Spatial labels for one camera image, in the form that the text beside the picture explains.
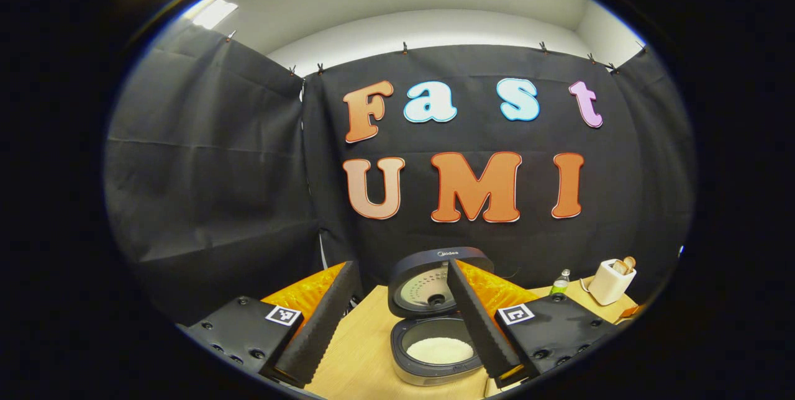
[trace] ceiling light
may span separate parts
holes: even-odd
[[[193,19],[193,24],[212,29],[237,7],[238,4],[232,4],[224,0],[215,0]]]

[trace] rice cooker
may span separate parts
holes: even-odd
[[[389,278],[389,311],[405,318],[392,329],[393,366],[412,385],[451,383],[483,366],[447,285],[451,258],[494,272],[482,251],[455,247],[409,255]]]

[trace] blue letter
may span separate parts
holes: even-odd
[[[407,94],[412,100],[406,103],[403,115],[409,122],[448,122],[458,109],[452,105],[450,87],[441,82],[423,82],[412,86]]]
[[[508,120],[533,120],[538,116],[540,106],[534,97],[538,91],[529,80],[503,78],[497,83],[497,95],[505,100],[500,111]]]

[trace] black curtain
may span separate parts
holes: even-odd
[[[642,74],[644,63],[633,61],[616,74],[562,53],[465,45],[376,55],[307,76],[303,113],[307,174],[329,264],[360,259],[367,292],[388,282],[396,261],[432,248],[477,247],[494,261],[497,275],[525,287],[551,284],[565,268],[571,270],[573,280],[593,275],[600,261],[632,255],[638,276],[630,295],[644,301],[675,265],[693,209],[694,184],[693,160],[683,158],[678,148],[679,140],[689,137],[687,123],[681,123],[686,120],[683,108],[668,93],[648,95],[652,86],[655,91],[673,87],[665,74]],[[632,78],[639,74],[651,80]],[[540,113],[534,120],[511,122],[503,116],[503,100],[495,89],[503,78],[529,80],[537,88]],[[346,143],[349,119],[343,97],[383,80],[392,84],[394,94],[384,98],[383,118],[371,118],[378,133]],[[451,89],[458,111],[449,122],[412,123],[404,117],[406,92],[428,81],[443,82]],[[568,91],[578,81],[596,94],[594,111],[604,119],[598,129],[586,125]],[[652,112],[642,116],[638,106],[647,105],[650,98],[658,103],[658,111],[675,116],[657,118]],[[674,117],[680,128],[676,134],[684,136],[672,136],[667,127]],[[510,224],[484,221],[487,202],[473,222],[463,217],[458,203],[462,212],[458,222],[432,221],[439,175],[430,160],[442,152],[463,154],[477,176],[496,152],[521,155],[516,184],[520,219]],[[582,213],[555,219],[551,210],[557,202],[559,176],[553,157],[567,152],[579,153],[585,161],[579,176]],[[369,160],[367,191],[373,202],[381,202],[383,173],[376,162],[383,157],[406,161],[401,171],[401,207],[386,220],[363,218],[348,200],[342,163]],[[656,172],[673,164],[676,168]],[[672,175],[676,178],[663,181]],[[666,214],[670,222],[658,221],[660,200],[674,203],[670,216]]]
[[[128,77],[107,133],[107,210],[139,280],[176,322],[322,269],[301,86],[186,20]]]

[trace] rice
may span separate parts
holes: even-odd
[[[406,349],[409,357],[431,364],[452,364],[469,360],[475,351],[472,346],[455,338],[426,338]]]

